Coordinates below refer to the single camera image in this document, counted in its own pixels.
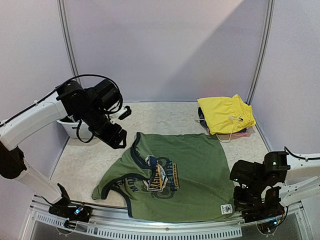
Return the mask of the green garment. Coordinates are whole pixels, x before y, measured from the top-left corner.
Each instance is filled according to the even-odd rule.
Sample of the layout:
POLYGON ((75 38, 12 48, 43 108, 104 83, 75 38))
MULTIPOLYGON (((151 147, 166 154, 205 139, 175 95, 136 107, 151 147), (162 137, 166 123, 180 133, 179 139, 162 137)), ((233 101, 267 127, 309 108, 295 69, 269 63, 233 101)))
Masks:
POLYGON ((104 200, 116 192, 129 217, 139 220, 223 222, 235 212, 229 176, 224 149, 214 137, 139 132, 91 197, 104 200))

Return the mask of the yellow shorts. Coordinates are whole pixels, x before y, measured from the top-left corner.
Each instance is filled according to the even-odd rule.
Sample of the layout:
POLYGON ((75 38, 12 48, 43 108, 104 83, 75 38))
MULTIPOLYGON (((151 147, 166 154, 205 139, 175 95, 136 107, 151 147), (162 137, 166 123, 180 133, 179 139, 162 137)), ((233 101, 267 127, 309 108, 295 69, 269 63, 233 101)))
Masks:
POLYGON ((211 135, 231 134, 256 125, 251 105, 239 95, 203 97, 197 100, 211 135))

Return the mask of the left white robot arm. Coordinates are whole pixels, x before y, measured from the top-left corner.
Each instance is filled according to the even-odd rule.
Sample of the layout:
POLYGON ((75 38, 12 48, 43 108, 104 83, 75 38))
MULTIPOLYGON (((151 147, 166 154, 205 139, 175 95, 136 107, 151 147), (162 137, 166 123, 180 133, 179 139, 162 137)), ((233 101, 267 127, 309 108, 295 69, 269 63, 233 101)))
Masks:
POLYGON ((23 184, 44 197, 63 216, 74 213, 63 187, 37 169, 52 141, 49 131, 58 120, 72 118, 85 124, 91 138, 98 138, 113 149, 126 146, 127 132, 117 123, 131 114, 123 103, 118 85, 99 74, 81 74, 58 85, 41 99, 0 124, 0 175, 23 184))

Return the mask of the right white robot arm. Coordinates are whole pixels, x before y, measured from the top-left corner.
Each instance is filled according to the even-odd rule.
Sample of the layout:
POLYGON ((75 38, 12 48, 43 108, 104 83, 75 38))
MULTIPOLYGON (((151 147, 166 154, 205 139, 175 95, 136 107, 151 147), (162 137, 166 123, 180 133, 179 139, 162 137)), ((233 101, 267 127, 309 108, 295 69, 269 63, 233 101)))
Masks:
POLYGON ((320 193, 320 155, 292 153, 288 148, 271 151, 262 163, 238 160, 229 178, 238 184, 235 210, 246 218, 269 218, 320 193))

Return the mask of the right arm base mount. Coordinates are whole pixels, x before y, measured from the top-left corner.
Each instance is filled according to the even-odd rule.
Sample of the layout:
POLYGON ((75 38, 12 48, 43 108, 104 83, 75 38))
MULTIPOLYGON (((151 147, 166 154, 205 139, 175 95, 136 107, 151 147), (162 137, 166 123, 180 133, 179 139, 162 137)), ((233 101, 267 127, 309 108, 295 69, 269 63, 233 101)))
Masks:
POLYGON ((285 214, 289 206, 282 206, 280 203, 264 204, 252 209, 241 211, 241 216, 245 223, 256 222, 260 220, 270 219, 285 214))

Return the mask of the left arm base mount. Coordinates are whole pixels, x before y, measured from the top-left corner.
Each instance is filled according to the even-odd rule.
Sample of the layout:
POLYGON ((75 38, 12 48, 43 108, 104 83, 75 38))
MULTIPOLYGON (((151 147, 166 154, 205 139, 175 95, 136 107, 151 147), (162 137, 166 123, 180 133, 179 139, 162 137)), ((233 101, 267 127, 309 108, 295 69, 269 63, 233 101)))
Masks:
POLYGON ((61 199, 57 203, 52 203, 48 212, 52 215, 69 219, 70 221, 88 223, 93 208, 84 203, 72 203, 66 189, 59 183, 57 186, 61 191, 61 199))

